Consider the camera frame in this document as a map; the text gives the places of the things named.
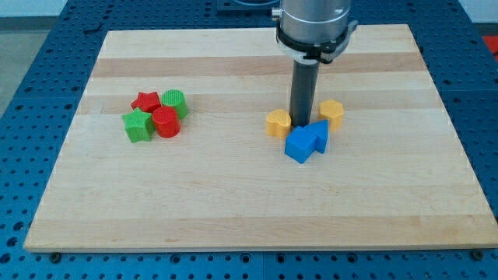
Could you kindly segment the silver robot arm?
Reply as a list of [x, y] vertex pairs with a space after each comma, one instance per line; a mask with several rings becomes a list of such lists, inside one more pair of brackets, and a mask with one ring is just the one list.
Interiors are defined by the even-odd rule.
[[280, 50], [303, 65], [332, 63], [358, 26], [350, 9], [350, 0], [282, 0], [271, 11]]

